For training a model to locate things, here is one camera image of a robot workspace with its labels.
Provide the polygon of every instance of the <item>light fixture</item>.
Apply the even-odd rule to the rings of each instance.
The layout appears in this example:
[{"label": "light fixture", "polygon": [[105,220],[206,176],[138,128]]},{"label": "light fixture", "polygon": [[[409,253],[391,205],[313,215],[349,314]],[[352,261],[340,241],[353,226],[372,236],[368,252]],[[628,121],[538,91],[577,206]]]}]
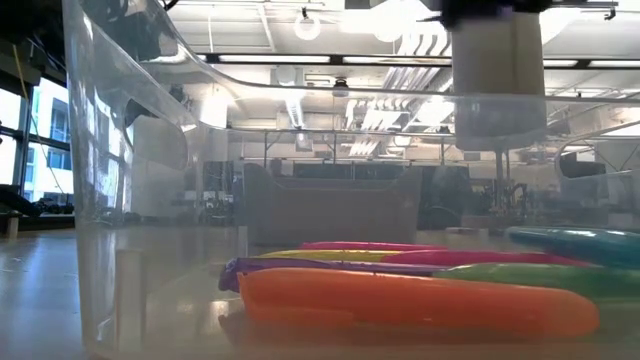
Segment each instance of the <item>light fixture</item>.
[{"label": "light fixture", "polygon": [[[302,28],[303,21],[311,21],[311,27],[308,29]],[[296,33],[296,36],[302,40],[311,41],[320,35],[320,19],[316,16],[306,17],[303,14],[298,15],[296,21],[293,23],[293,31]]]},{"label": "light fixture", "polygon": [[292,63],[292,64],[328,64],[329,56],[324,55],[220,55],[221,63]]},{"label": "light fixture", "polygon": [[571,68],[578,64],[577,60],[543,60],[545,67],[566,67]]},{"label": "light fixture", "polygon": [[389,66],[396,65],[416,65],[416,66],[434,66],[434,67],[450,67],[450,58],[438,57],[414,57],[414,56],[345,56],[343,58],[345,64],[384,64]]},{"label": "light fixture", "polygon": [[559,97],[592,98],[608,93],[610,89],[571,89],[554,94]]},{"label": "light fixture", "polygon": [[640,135],[640,124],[626,126],[626,127],[602,134],[602,136],[639,136],[639,135]]},{"label": "light fixture", "polygon": [[625,68],[640,67],[640,60],[593,60],[589,67]]},{"label": "light fixture", "polygon": [[562,155],[566,155],[566,154],[574,153],[574,152],[581,152],[581,151],[585,151],[585,150],[593,150],[593,147],[592,146],[587,146],[587,145],[567,145],[562,150],[564,150]]}]

